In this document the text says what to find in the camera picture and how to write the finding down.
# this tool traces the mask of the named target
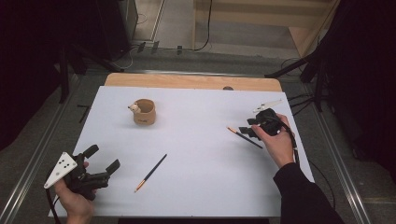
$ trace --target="black sleeve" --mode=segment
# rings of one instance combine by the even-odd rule
[[[274,181],[282,196],[281,223],[344,223],[331,207],[326,195],[311,183],[300,167],[284,165]]]

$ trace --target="black cable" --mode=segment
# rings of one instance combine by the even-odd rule
[[[300,166],[300,157],[298,155],[298,150],[297,150],[297,143],[296,143],[296,139],[294,137],[293,132],[291,131],[291,128],[286,125],[284,122],[282,122],[281,120],[279,120],[279,122],[282,124],[282,126],[286,129],[286,132],[289,134],[290,139],[291,139],[291,145],[293,146],[293,153],[294,153],[294,159],[296,161],[296,163]]]
[[[207,18],[207,39],[206,39],[206,42],[200,49],[195,49],[194,51],[198,51],[198,50],[204,49],[206,47],[207,43],[209,42],[209,37],[210,37],[210,17],[212,15],[212,3],[213,3],[213,0],[210,0],[209,17]]]
[[[310,160],[308,160],[309,163],[311,163],[323,176],[324,180],[326,181],[327,185],[329,186],[330,192],[332,194],[332,208],[335,210],[335,196],[334,196],[334,191],[332,190],[332,185],[330,184],[330,181],[326,178],[326,176],[320,171],[320,169]]]
[[[305,108],[307,108],[312,102],[314,102],[314,101],[313,101],[313,100],[312,100],[312,101],[309,101],[305,106],[303,106],[303,108],[301,108],[299,111],[295,112],[295,113],[293,114],[293,116],[298,115],[301,111],[303,111]]]
[[[57,197],[55,202],[53,202],[53,205],[55,206],[55,204],[59,201],[60,197]]]
[[[303,105],[303,104],[305,104],[305,103],[307,103],[307,102],[311,102],[311,101],[313,101],[313,100],[315,100],[315,97],[310,97],[309,99],[306,99],[306,100],[304,100],[304,101],[301,101],[300,103],[297,103],[297,104],[294,104],[294,105],[290,105],[290,108],[294,108],[294,107],[297,106],[297,105]]]
[[[288,98],[288,101],[292,101],[292,100],[295,100],[295,99],[297,99],[297,98],[305,97],[305,96],[311,96],[311,97],[312,97],[313,95],[310,94],[310,93],[300,94],[300,95],[297,95],[297,96],[289,97],[289,98]]]
[[[107,60],[109,63],[114,63],[118,60],[120,60],[121,58],[123,58],[123,56],[125,56],[125,54],[127,54],[128,52],[130,52],[131,50],[134,49],[134,45],[130,46],[127,50],[125,50],[119,57],[117,57],[116,59],[112,59],[112,60]]]
[[[77,105],[77,107],[85,107],[84,114],[82,115],[81,119],[78,122],[78,123],[81,123],[87,117],[88,112],[91,109],[91,106],[90,105]]]
[[[204,44],[201,48],[199,48],[199,49],[168,49],[168,48],[157,48],[157,49],[167,49],[167,50],[177,50],[177,51],[186,50],[186,51],[193,51],[193,52],[199,51],[199,50],[201,50],[201,49],[204,49],[204,48],[206,47],[206,45],[209,43],[209,39],[210,39],[210,18],[211,18],[211,15],[212,15],[212,5],[213,5],[213,0],[210,0],[209,16],[208,16],[208,18],[207,18],[207,39],[206,39],[205,44]]]
[[[52,169],[50,169],[49,172],[47,173],[46,181],[50,177],[50,173],[52,172],[53,168],[55,168],[55,166],[52,167]],[[53,218],[55,219],[55,223],[56,224],[62,224],[61,220],[58,218],[58,214],[55,211],[55,203],[56,203],[56,201],[55,201],[55,203],[52,203],[52,198],[50,196],[50,189],[46,189],[46,194],[47,194],[47,201],[49,202],[49,208],[50,208],[50,211],[53,214]]]
[[[285,64],[285,62],[288,62],[290,60],[296,60],[297,61],[297,60],[300,60],[300,58],[289,58],[289,59],[283,61],[283,63],[280,65],[280,70],[283,69],[283,65]],[[301,66],[299,66],[298,69],[300,70],[300,72],[303,72],[303,70],[301,69]]]

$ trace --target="white plastic bracket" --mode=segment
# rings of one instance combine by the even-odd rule
[[[77,163],[75,160],[73,160],[73,158],[68,153],[63,152],[61,158],[53,168],[52,173],[50,173],[47,182],[44,184],[44,189],[49,189],[58,180],[69,174],[76,167]]]
[[[254,109],[254,110],[253,110],[253,113],[261,112],[261,111],[263,111],[263,110],[266,110],[266,109],[268,109],[268,108],[271,108],[271,107],[273,107],[273,106],[275,106],[275,105],[279,105],[279,104],[281,104],[281,103],[282,103],[282,99],[277,100],[277,101],[272,101],[272,102],[268,102],[268,103],[262,104],[262,105],[259,106],[258,108]]]

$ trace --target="wooden panel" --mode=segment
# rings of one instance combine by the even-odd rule
[[[209,0],[195,0],[196,20],[207,20]],[[323,14],[329,0],[214,0],[213,21],[263,25],[311,27]]]
[[[301,57],[332,21],[340,0],[213,0],[212,21],[287,26]],[[210,0],[194,0],[194,18],[206,21]],[[195,23],[192,45],[195,46]]]
[[[222,90],[229,86],[236,91],[282,91],[278,80],[255,77],[113,73],[108,75],[105,85],[206,90]]]
[[[291,37],[301,56],[307,55],[316,45],[320,33],[329,28],[338,4],[339,0],[329,2],[326,10],[310,28],[289,27]]]

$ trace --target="wooden cup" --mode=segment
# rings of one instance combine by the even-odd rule
[[[148,99],[135,101],[140,108],[140,113],[134,113],[134,122],[141,125],[151,125],[155,122],[155,104]]]

